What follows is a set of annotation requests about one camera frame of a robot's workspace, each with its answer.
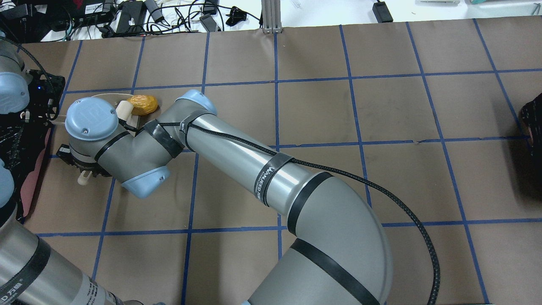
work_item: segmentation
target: black power brick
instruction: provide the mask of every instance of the black power brick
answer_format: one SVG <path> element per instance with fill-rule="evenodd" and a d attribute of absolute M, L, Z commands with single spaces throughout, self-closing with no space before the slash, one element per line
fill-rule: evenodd
<path fill-rule="evenodd" d="M 385 2 L 376 2 L 373 4 L 373 12 L 375 13 L 376 20 L 378 23 L 383 22 L 393 22 L 393 18 L 391 17 L 390 10 L 388 10 L 388 6 Z"/>

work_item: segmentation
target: blue tape grid line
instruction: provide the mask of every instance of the blue tape grid line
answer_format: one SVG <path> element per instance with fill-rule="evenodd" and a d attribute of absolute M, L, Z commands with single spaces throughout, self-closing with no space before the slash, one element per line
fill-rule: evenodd
<path fill-rule="evenodd" d="M 72 81 L 73 72 L 75 71 L 75 65 L 77 65 L 77 59 L 79 58 L 79 54 L 81 53 L 81 48 L 83 47 L 83 41 L 79 41 L 79 46 L 77 48 L 77 53 L 75 53 L 75 59 L 73 60 L 72 69 L 69 71 L 68 80 L 66 80 L 66 85 L 64 87 L 64 91 L 62 92 L 62 98 L 59 102 L 59 111 L 62 108 L 62 103 L 64 103 L 64 98 L 66 97 L 66 93 L 68 93 L 68 87 L 70 82 Z"/>
<path fill-rule="evenodd" d="M 424 221 L 423 225 L 432 226 L 457 226 L 457 225 L 491 225 L 491 224 L 522 224 L 542 223 L 542 218 L 513 218 L 513 219 L 479 219 L 479 220 L 450 220 L 450 221 Z M 383 227 L 415 227 L 412 222 L 407 223 L 382 223 Z M 221 232 L 254 232 L 287 230 L 287 226 L 261 226 L 261 227 L 230 227 L 230 228 L 201 228 L 192 229 L 192 234 L 221 233 Z M 143 230 L 143 231 L 105 231 L 105 232 L 56 232 L 38 233 L 39 237 L 77 237 L 77 236 L 137 236 L 137 235 L 161 235 L 161 234 L 187 234 L 188 229 L 182 230 Z"/>
<path fill-rule="evenodd" d="M 426 73 L 425 76 L 443 76 L 443 75 L 471 75 L 471 74 L 494 74 L 494 73 L 523 73 L 523 72 L 542 72 L 542 68 L 537 69 L 512 69 L 512 70 L 495 70 L 495 71 L 467 71 L 467 72 L 438 72 Z M 421 77 L 419 73 L 415 74 L 387 74 L 387 75 L 362 75 L 352 76 L 352 79 L 375 79 L 375 78 L 398 78 L 398 77 Z M 216 87 L 216 86 L 236 86 L 236 85 L 258 85 L 283 82 L 312 82 L 312 81 L 330 81 L 330 80 L 349 80 L 349 77 L 331 77 L 331 78 L 307 78 L 307 79 L 276 79 L 276 80 L 260 80 L 260 81 L 237 81 L 237 82 L 217 82 L 210 84 L 188 84 L 188 85 L 169 85 L 169 86 L 143 86 L 134 87 L 135 90 L 152 90 L 152 89 L 168 89 L 168 88 L 187 88 L 187 87 Z M 109 88 L 109 89 L 91 89 L 91 90 L 68 90 L 66 93 L 94 93 L 94 92 L 114 92 L 114 91 L 129 91 L 132 88 Z"/>
<path fill-rule="evenodd" d="M 423 67 L 422 67 L 422 64 L 421 64 L 421 61 L 420 61 L 420 57 L 419 57 L 417 49 L 416 49 L 414 38 L 412 36 L 410 26 L 409 26 L 409 24 L 407 22 L 406 26 L 407 26 L 407 29 L 408 29 L 408 32 L 409 32 L 409 35 L 410 35 L 410 38 L 411 38 L 412 46 L 413 46 L 415 54 L 416 54 L 416 59 L 418 61 L 418 65 L 420 67 L 420 73 L 352 76 L 351 75 L 351 70 L 350 70 L 348 52 L 347 52 L 347 48 L 346 48 L 346 41 L 345 41 L 344 33 L 343 33 L 343 28 L 342 28 L 342 26 L 339 26 L 339 30 L 340 30 L 340 34 L 341 34 L 341 40 L 342 40 L 342 43 L 343 43 L 343 48 L 344 48 L 344 53 L 345 53 L 345 61 L 346 61 L 346 67 L 347 67 L 347 71 L 348 71 L 348 77 L 312 78 L 312 79 L 284 79 L 284 80 L 279 79 L 279 76 L 278 76 L 277 40 L 276 40 L 276 34 L 274 34 L 274 52 L 275 52 L 275 54 L 274 54 L 274 56 L 275 56 L 275 79 L 274 80 L 269 80 L 269 81 L 245 81 L 245 82 L 224 82 L 224 83 L 206 84 L 205 83 L 205 77 L 206 77 L 206 72 L 207 72 L 207 59 L 208 59 L 209 39 L 210 39 L 210 35 L 208 33 L 207 34 L 207 41 L 206 41 L 206 45 L 205 45 L 204 70 L 203 70 L 203 79 L 202 79 L 201 84 L 136 87 L 137 76 L 138 76 L 138 73 L 139 73 L 139 65 L 140 65 L 140 62 L 141 62 L 141 57 L 142 57 L 143 49 L 144 49 L 145 39 L 143 38 L 142 42 L 141 42 L 140 54 L 139 54 L 139 57 L 138 57 L 135 76 L 134 76 L 134 80 L 133 80 L 133 84 L 132 84 L 131 88 L 112 88 L 112 89 L 69 91 L 67 89 L 68 89 L 70 81 L 72 79 L 72 76 L 73 76 L 73 73 L 74 73 L 74 70 L 75 70 L 75 65 L 77 63 L 77 60 L 78 60 L 78 57 L 79 57 L 79 54 L 80 54 L 80 51 L 81 51 L 81 48 L 82 48 L 82 44 L 83 44 L 83 41 L 80 41 L 79 47 L 78 47 L 78 50 L 77 50 L 77 53 L 76 53 L 76 56 L 75 56 L 75 59 L 74 59 L 74 63 L 72 65 L 72 69 L 70 71 L 68 80 L 66 82 L 66 87 L 65 87 L 65 89 L 63 91 L 63 94 L 62 94 L 62 98 L 61 98 L 61 101 L 60 101 L 60 106 L 62 106 L 62 103 L 64 101 L 64 98 L 65 98 L 66 94 L 70 94 L 70 93 L 94 93 L 94 92 L 130 91 L 133 94 L 133 92 L 135 90 L 150 90 L 150 89 L 162 89 L 162 88 L 185 88 L 185 87 L 199 87 L 199 86 L 202 88 L 202 92 L 204 92 L 206 86 L 252 85 L 252 84 L 267 84 L 267 83 L 273 82 L 273 83 L 275 83 L 275 120 L 276 120 L 276 124 L 275 124 L 276 130 L 275 130 L 275 132 L 276 132 L 276 148 L 278 150 L 280 148 L 291 148 L 291 147 L 326 147 L 326 146 L 359 145 L 359 147 L 360 147 L 360 155 L 361 155 L 361 158 L 362 158 L 362 166 L 363 166 L 363 169 L 364 169 L 364 176 L 367 177 L 365 162 L 364 162 L 364 154 L 363 154 L 363 146 L 364 145 L 402 144 L 402 143 L 436 143 L 436 142 L 441 142 L 441 144 L 443 146 L 444 154 L 445 154 L 445 157 L 446 157 L 446 160 L 447 160 L 447 163 L 448 163 L 450 176 L 451 176 L 451 179 L 452 179 L 452 182 L 453 182 L 453 185 L 454 185 L 454 191 L 456 193 L 456 197 L 457 197 L 457 200 L 458 200 L 458 205 L 460 207 L 462 220 L 459 220 L 459 221 L 432 221 L 432 222 L 430 221 L 430 222 L 426 222 L 424 224 L 426 226 L 463 225 L 465 227 L 466 234 L 467 234 L 467 239 L 469 241 L 469 247 L 470 247 L 471 253 L 473 255 L 473 261 L 474 261 L 474 264 L 475 264 L 476 273 L 477 273 L 479 281 L 480 281 L 482 294 L 484 296 L 485 302 L 489 303 L 487 293 L 486 293 L 486 290 L 485 290 L 485 287 L 484 287 L 484 284 L 483 284 L 483 278 L 481 276 L 480 268 L 478 266 L 478 262 L 477 262 L 477 259 L 476 259 L 474 245 L 473 245 L 472 239 L 470 237 L 470 231 L 469 231 L 468 225 L 538 223 L 538 222 L 542 222 L 542 218 L 467 220 L 466 217 L 465 217 L 465 214 L 464 214 L 461 199 L 460 199 L 460 196 L 459 196 L 459 190 L 457 188 L 457 183 L 455 181 L 455 176 L 453 174 L 453 169 L 452 169 L 451 162 L 450 162 L 448 152 L 447 152 L 447 149 L 446 149 L 446 142 L 515 140 L 515 139 L 526 139 L 527 137 L 525 135 L 523 135 L 523 132 L 522 132 L 522 136 L 517 136 L 517 137 L 447 138 L 447 139 L 443 138 L 442 130 L 440 128 L 440 124 L 438 123 L 438 117 L 437 117 L 437 114 L 436 114 L 436 110 L 434 108 L 433 101 L 432 101 L 431 96 L 430 96 L 426 76 L 495 74 L 495 76 L 496 76 L 496 78 L 497 78 L 497 80 L 499 82 L 499 85 L 501 87 L 501 90 L 503 92 L 503 95 L 505 96 L 506 102 L 507 102 L 507 104 L 508 104 L 508 106 L 509 106 L 509 108 L 510 108 L 510 110 L 511 110 L 513 116 L 514 116 L 516 124 L 519 127 L 520 126 L 519 119 L 515 114 L 513 105 L 511 103 L 509 97 L 508 97 L 508 94 L 507 94 L 507 92 L 505 90 L 505 87 L 504 87 L 504 85 L 503 85 L 503 83 L 502 83 L 502 81 L 500 79 L 499 74 L 500 73 L 540 72 L 540 71 L 542 71 L 542 68 L 497 70 L 497 68 L 496 68 L 496 66 L 495 66 L 495 64 L 493 62 L 493 59 L 491 57 L 491 54 L 490 54 L 490 52 L 489 52 L 489 50 L 487 48 L 487 45 L 485 43 L 485 40 L 483 39 L 483 36 L 481 34 L 481 31 L 480 31 L 480 28 L 478 26 L 477 21 L 473 20 L 473 22 L 474 22 L 474 24 L 476 26 L 476 30 L 478 31 L 478 35 L 479 35 L 479 37 L 481 39 L 482 45 L 483 45 L 483 47 L 484 47 L 484 49 L 486 51 L 486 54 L 487 54 L 487 56 L 489 58 L 489 61 L 490 61 L 491 65 L 492 65 L 493 70 L 491 70 L 491 71 L 424 73 L 423 72 Z M 370 142 L 362 141 L 361 132 L 360 132 L 360 129 L 359 129 L 359 121 L 358 121 L 358 116 L 357 116 L 356 101 L 355 101 L 355 96 L 354 96 L 354 93 L 353 93 L 352 80 L 353 79 L 396 78 L 396 77 L 422 77 L 422 79 L 424 81 L 425 89 L 426 89 L 426 92 L 427 92 L 427 95 L 428 95 L 428 98 L 429 98 L 429 102 L 431 104 L 431 108 L 433 110 L 433 114 L 434 114 L 434 117 L 435 117 L 435 123 L 437 125 L 437 129 L 438 129 L 439 137 L 440 137 L 439 139 L 426 139 L 426 140 L 419 141 L 419 142 L 415 142 L 413 140 L 370 141 Z M 351 90 L 351 98 L 352 98 L 352 107 L 353 107 L 353 111 L 354 111 L 354 119 L 355 119 L 355 122 L 356 122 L 356 129 L 357 129 L 357 134 L 358 134 L 358 142 L 313 143 L 313 144 L 299 144 L 299 145 L 296 145 L 296 144 L 284 144 L 284 145 L 280 145 L 280 141 L 279 141 L 278 84 L 282 83 L 282 82 L 311 82 L 311 81 L 333 81 L 333 80 L 348 80 L 349 81 L 350 90 Z M 185 255 L 185 270 L 184 270 L 184 275 L 183 275 L 183 280 L 184 281 L 183 281 L 183 287 L 182 287 L 182 290 L 183 290 L 183 293 L 182 293 L 182 305 L 185 304 L 185 300 L 186 300 L 185 295 L 186 295 L 186 284 L 187 284 L 187 281 L 188 281 L 188 265 L 189 265 L 189 257 L 190 257 L 190 241 L 191 241 L 191 235 L 193 233 L 247 232 L 247 231 L 274 231 L 274 230 L 277 230 L 278 231 L 279 259 L 280 259 L 281 254 L 282 254 L 282 250 L 281 250 L 281 248 L 282 248 L 281 231 L 286 230 L 286 227 L 281 225 L 280 215 L 278 216 L 277 226 L 209 228 L 209 229 L 193 229 L 192 228 L 193 208 L 194 208 L 193 205 L 194 205 L 194 201 L 195 201 L 195 190 L 196 190 L 196 180 L 197 180 L 197 167 L 198 167 L 198 155 L 196 155 L 196 159 L 195 159 L 194 177 L 193 177 L 193 184 L 192 184 L 192 199 L 191 199 L 190 218 L 189 218 L 189 228 L 187 230 L 148 230 L 148 231 L 107 232 L 105 230 L 105 228 L 106 228 L 106 225 L 107 225 L 107 218 L 108 218 L 109 208 L 110 208 L 110 205 L 111 205 L 111 198 L 112 198 L 112 194 L 113 194 L 113 190 L 114 190 L 114 182 L 115 182 L 115 180 L 113 179 L 110 190 L 109 190 L 109 197 L 108 197 L 108 200 L 107 200 L 106 212 L 105 212 L 105 215 L 104 215 L 104 222 L 102 223 L 101 232 L 40 233 L 40 234 L 38 234 L 38 236 L 40 236 L 40 237 L 52 237 L 52 236 L 100 236 L 99 247 L 98 247 L 98 250 L 97 250 L 97 253 L 96 253 L 96 260 L 95 260 L 94 270 L 93 270 L 93 274 L 92 274 L 92 277 L 95 278 L 96 272 L 98 270 L 101 247 L 102 247 L 102 244 L 103 244 L 104 236 L 130 236 L 130 235 L 149 235 L 149 234 L 187 234 L 188 238 L 187 238 L 187 247 L 186 247 L 186 255 Z M 369 195 L 369 191 L 368 191 L 367 188 L 366 188 L 366 192 L 367 192 L 367 199 L 368 199 L 368 201 L 370 203 L 370 195 Z M 409 227 L 409 226 L 414 226 L 414 224 L 413 223 L 384 223 L 383 226 L 384 227 Z"/>
<path fill-rule="evenodd" d="M 133 94 L 134 88 L 136 86 L 137 76 L 139 74 L 139 65 L 141 64 L 141 57 L 143 56 L 144 47 L 145 47 L 145 38 L 143 37 L 141 39 L 141 47 L 139 48 L 139 56 L 138 56 L 137 65 L 135 66 L 135 73 L 134 73 L 134 77 L 133 77 L 133 81 L 132 81 L 132 88 L 131 88 L 131 91 L 130 91 L 131 94 Z M 73 68 L 75 67 L 76 60 L 77 60 L 77 56 L 76 56 L 76 59 L 74 61 L 74 65 L 72 67 L 72 72 L 73 72 Z M 115 189 L 115 178 L 112 178 L 111 187 L 109 188 L 109 196 L 107 197 L 107 205 L 106 205 L 106 210 L 105 210 L 105 214 L 104 214 L 104 220 L 103 220 L 102 229 L 101 229 L 101 232 L 100 232 L 100 241 L 98 242 L 98 250 L 96 251 L 96 259 L 94 261 L 94 268 L 92 270 L 92 279 L 96 279 L 96 273 L 98 272 L 98 265 L 100 264 L 101 249 L 102 249 L 102 246 L 104 244 L 104 236 L 105 236 L 105 231 L 106 231 L 106 227 L 107 227 L 107 219 L 109 217 L 109 208 L 111 207 L 111 199 L 113 198 L 114 189 Z"/>
<path fill-rule="evenodd" d="M 194 175 L 192 177 L 192 196 L 190 198 L 190 215 L 189 215 L 189 220 L 188 220 L 188 230 L 182 230 L 182 231 L 186 231 L 186 249 L 184 253 L 183 286 L 181 287 L 181 297 L 180 297 L 181 305 L 186 304 L 186 287 L 188 285 L 188 267 L 190 263 L 190 249 L 192 245 L 192 234 L 195 231 L 192 228 L 193 228 L 193 223 L 194 223 L 194 206 L 196 202 L 196 182 L 198 178 L 198 165 L 199 165 L 199 155 L 196 154 L 196 159 L 194 160 Z"/>
<path fill-rule="evenodd" d="M 92 279 L 96 279 L 96 273 L 98 272 L 98 264 L 100 263 L 101 248 L 104 244 L 104 233 L 107 227 L 107 218 L 109 217 L 109 208 L 111 207 L 111 199 L 113 198 L 113 190 L 115 189 L 115 178 L 111 179 L 111 186 L 109 187 L 109 195 L 107 196 L 107 205 L 105 207 L 104 220 L 102 222 L 102 229 L 100 232 L 100 241 L 98 242 L 98 250 L 96 251 L 96 259 L 94 260 L 94 268 L 92 269 Z"/>
<path fill-rule="evenodd" d="M 277 33 L 273 33 L 273 54 L 275 63 L 275 149 L 280 151 L 280 137 L 279 137 L 279 49 L 277 47 Z M 282 216 L 277 213 L 276 225 L 278 227 L 277 235 L 277 253 L 279 260 L 282 258 Z"/>
<path fill-rule="evenodd" d="M 528 139 L 528 136 L 510 136 L 510 137 L 484 137 L 484 138 L 445 138 L 445 142 L 468 142 L 468 141 L 513 141 Z M 421 141 L 414 140 L 390 140 L 390 141 L 362 141 L 362 145 L 387 145 L 387 144 L 413 144 L 413 143 L 439 143 L 440 139 L 426 139 Z M 359 142 L 337 142 L 337 143 L 308 143 L 308 144 L 282 144 L 281 148 L 298 148 L 298 147 L 336 147 L 336 146 L 355 146 Z M 271 145 L 271 148 L 277 148 L 276 145 Z M 190 153 L 188 149 L 183 150 L 183 153 Z M 56 155 L 50 155 L 49 158 L 58 158 Z"/>
<path fill-rule="evenodd" d="M 203 76 L 202 76 L 202 93 L 205 93 L 205 79 L 207 77 L 207 59 L 209 57 L 209 41 L 211 35 L 207 32 L 207 37 L 205 39 L 205 56 L 203 58 Z M 186 305 L 186 288 L 188 286 L 188 269 L 190 264 L 190 249 L 192 246 L 192 233 L 193 233 L 193 221 L 194 221 L 194 206 L 196 202 L 196 183 L 198 177 L 198 165 L 199 165 L 199 154 L 196 154 L 194 160 L 194 175 L 192 178 L 192 197 L 190 198 L 190 215 L 188 220 L 188 231 L 186 235 L 186 249 L 184 253 L 184 271 L 183 271 L 183 286 L 181 287 L 180 294 L 180 303 L 181 305 Z"/>
<path fill-rule="evenodd" d="M 470 247 L 470 254 L 472 255 L 474 268 L 476 270 L 476 275 L 478 276 L 480 289 L 482 291 L 484 301 L 486 303 L 489 303 L 489 298 L 487 296 L 486 287 L 484 285 L 482 273 L 480 271 L 480 266 L 478 264 L 478 258 L 476 256 L 476 251 L 474 249 L 474 244 L 473 244 L 472 238 L 470 236 L 470 229 L 469 229 L 468 223 L 466 223 L 467 217 L 465 216 L 465 211 L 463 209 L 463 203 L 461 201 L 461 196 L 459 195 L 459 189 L 457 187 L 457 182 L 455 180 L 454 170 L 453 170 L 453 168 L 451 166 L 451 160 L 450 160 L 450 156 L 448 155 L 448 149 L 446 148 L 446 142 L 444 141 L 444 136 L 442 135 L 442 129 L 441 129 L 440 123 L 438 122 L 438 115 L 436 113 L 435 105 L 433 104 L 433 98 L 431 97 L 431 92 L 429 91 L 429 85 L 427 84 L 427 79 L 426 79 L 424 71 L 423 71 L 423 66 L 422 66 L 422 62 L 420 60 L 420 55 L 418 54 L 418 50 L 416 48 L 416 43 L 414 42 L 414 36 L 412 35 L 412 31 L 410 30 L 410 24 L 408 22 L 406 22 L 405 24 L 406 24 L 406 29 L 408 30 L 408 34 L 410 36 L 410 41 L 412 43 L 412 48 L 414 49 L 414 54 L 416 55 L 416 61 L 418 62 L 418 66 L 420 67 L 420 73 L 422 74 L 423 85 L 425 87 L 425 92 L 427 93 L 427 98 L 429 99 L 429 105 L 431 106 L 431 110 L 433 111 L 433 116 L 435 118 L 435 124 L 436 124 L 436 127 L 437 127 L 438 136 L 440 138 L 440 142 L 441 142 L 441 145 L 442 145 L 442 150 L 444 151 L 444 157 L 446 158 L 446 164 L 448 165 L 448 170 L 450 172 L 451 182 L 452 182 L 452 185 L 454 187 L 455 197 L 457 198 L 457 205 L 458 205 L 459 211 L 461 213 L 461 219 L 463 221 L 463 227 L 465 229 L 465 234 L 467 236 L 467 241 L 468 241 L 468 244 L 469 244 L 469 247 Z"/>
<path fill-rule="evenodd" d="M 356 107 L 356 96 L 354 94 L 354 84 L 352 82 L 352 72 L 350 70 L 350 59 L 348 57 L 348 49 L 346 48 L 346 41 L 344 39 L 343 26 L 339 25 L 340 38 L 343 42 L 344 58 L 346 61 L 346 70 L 348 72 L 348 83 L 350 86 L 350 98 L 352 100 L 352 111 L 354 113 L 354 121 L 356 123 L 356 133 L 358 135 L 358 146 L 359 146 L 359 156 L 361 157 L 363 178 L 367 179 L 367 167 L 365 166 L 365 153 L 363 151 L 363 140 L 362 133 L 359 128 L 359 119 L 358 119 L 358 109 Z M 371 193 L 369 192 L 369 187 L 365 185 L 365 195 L 367 197 L 367 204 L 372 206 L 371 202 Z"/>
<path fill-rule="evenodd" d="M 139 66 L 141 65 L 141 58 L 143 57 L 143 48 L 145 47 L 145 37 L 141 39 L 141 47 L 139 48 L 139 56 L 137 57 L 137 64 L 135 66 L 135 75 L 132 82 L 132 88 L 130 89 L 130 94 L 134 94 L 136 90 L 137 76 L 139 74 Z"/>

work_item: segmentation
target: yellow object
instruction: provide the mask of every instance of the yellow object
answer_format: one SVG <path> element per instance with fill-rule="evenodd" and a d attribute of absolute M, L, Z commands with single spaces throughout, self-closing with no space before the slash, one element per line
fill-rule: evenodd
<path fill-rule="evenodd" d="M 127 101 L 134 105 L 132 110 L 134 116 L 144 116 L 153 113 L 158 108 L 158 101 L 154 96 L 137 95 L 132 96 Z"/>

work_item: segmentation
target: cable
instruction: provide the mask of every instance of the cable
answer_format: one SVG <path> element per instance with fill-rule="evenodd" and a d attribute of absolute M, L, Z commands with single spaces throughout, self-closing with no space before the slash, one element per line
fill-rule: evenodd
<path fill-rule="evenodd" d="M 160 125 L 161 126 L 180 126 L 180 123 L 160 123 Z M 193 123 L 188 124 L 188 127 L 189 128 L 192 127 L 192 128 L 195 128 L 195 129 L 197 129 L 199 131 L 203 131 L 206 134 L 215 135 L 215 136 L 219 136 L 219 137 L 224 137 L 224 138 L 228 138 L 228 139 L 232 139 L 232 140 L 241 142 L 241 143 L 246 144 L 246 145 L 248 145 L 250 147 L 261 150 L 261 151 L 263 151 L 264 153 L 266 153 L 268 155 L 274 156 L 274 155 L 277 154 L 277 152 L 274 151 L 274 150 L 267 149 L 267 148 L 262 147 L 262 146 L 260 146 L 260 145 L 258 145 L 256 143 L 253 143 L 251 141 L 248 141 L 246 139 L 243 139 L 243 138 L 240 138 L 240 137 L 237 137 L 237 136 L 234 136 L 234 135 L 208 130 L 208 129 L 205 129 L 205 128 L 200 127 L 198 125 L 194 125 Z M 397 196 L 395 196 L 393 193 L 391 193 L 389 190 L 385 189 L 384 187 L 382 187 L 382 186 L 380 186 L 380 185 L 378 185 L 378 184 L 376 184 L 374 182 L 371 182 L 371 181 L 369 181 L 369 180 L 367 180 L 365 178 L 362 178 L 360 176 L 349 173 L 347 171 L 340 170 L 340 169 L 337 169 L 337 168 L 328 167 L 328 166 L 319 165 L 319 164 L 316 164 L 316 163 L 310 163 L 310 162 L 306 162 L 306 161 L 295 159 L 295 158 L 293 158 L 291 160 L 291 162 L 295 163 L 295 164 L 303 165 L 303 166 L 308 166 L 308 167 L 320 169 L 320 170 L 330 171 L 332 173 L 336 173 L 336 174 L 339 174 L 339 175 L 346 176 L 348 178 L 354 179 L 354 180 L 359 181 L 359 182 L 361 182 L 361 183 L 363 183 L 363 184 L 365 184 L 365 185 L 367 185 L 367 186 L 369 186 L 371 188 L 376 189 L 377 191 L 383 193 L 388 198 L 390 198 L 393 202 L 395 202 L 410 217 L 412 222 L 414 222 L 414 224 L 416 225 L 416 227 L 418 228 L 418 230 L 422 234 L 423 240 L 425 241 L 425 245 L 427 246 L 427 249 L 429 250 L 429 256 L 431 258 L 431 263 L 433 265 L 433 286 L 431 287 L 431 293 L 429 295 L 429 300 L 427 301 L 427 304 L 428 305 L 434 305 L 435 304 L 435 302 L 437 300 L 437 296 L 438 296 L 438 290 L 440 288 L 440 265 L 438 263 L 438 257 L 437 257 L 436 251 L 435 251 L 435 247 L 433 246 L 431 238 L 429 237 L 429 234 L 427 233 L 427 230 L 425 229 L 423 223 L 414 214 L 414 212 L 403 201 L 401 201 L 401 199 L 399 199 Z"/>
<path fill-rule="evenodd" d="M 64 11 L 66 11 L 66 14 L 68 14 L 69 27 L 66 29 L 66 32 L 65 32 L 64 38 L 63 38 L 63 40 L 66 40 L 73 31 L 73 19 L 72 19 L 71 14 L 69 13 L 68 9 L 64 5 L 62 5 L 62 8 L 64 9 Z"/>
<path fill-rule="evenodd" d="M 229 9 L 229 10 L 231 10 L 231 8 L 229 8 L 229 7 L 223 7 L 223 6 L 221 6 L 221 5 L 217 5 L 217 7 L 223 8 L 223 9 Z M 260 19 L 259 19 L 258 17 L 252 15 L 251 13 L 249 13 L 249 12 L 247 12 L 247 11 L 244 11 L 244 12 L 247 13 L 247 15 L 251 16 L 252 18 L 258 20 L 258 22 L 260 21 Z"/>

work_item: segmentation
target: light blue joint cap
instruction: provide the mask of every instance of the light blue joint cap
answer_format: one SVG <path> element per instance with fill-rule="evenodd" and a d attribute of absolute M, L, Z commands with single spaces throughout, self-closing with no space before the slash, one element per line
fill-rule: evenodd
<path fill-rule="evenodd" d="M 196 89 L 190 89 L 187 93 L 185 93 L 183 96 L 178 97 L 178 99 L 187 99 L 191 101 L 195 101 L 196 103 L 202 105 L 207 109 L 209 112 L 211 112 L 214 115 L 217 115 L 218 112 L 216 111 L 215 105 L 211 102 L 209 98 L 203 95 L 200 91 Z"/>
<path fill-rule="evenodd" d="M 30 102 L 24 78 L 12 72 L 0 73 L 0 114 L 24 110 Z"/>
<path fill-rule="evenodd" d="M 167 166 L 162 166 L 142 173 L 129 180 L 124 181 L 122 186 L 134 194 L 137 198 L 147 198 L 162 182 L 170 175 Z"/>
<path fill-rule="evenodd" d="M 66 113 L 66 130 L 82 141 L 99 141 L 110 136 L 119 118 L 113 106 L 101 98 L 76 100 Z"/>
<path fill-rule="evenodd" d="M 0 159 L 0 207 L 8 203 L 13 195 L 14 187 L 13 176 L 9 170 L 4 168 L 4 161 Z"/>

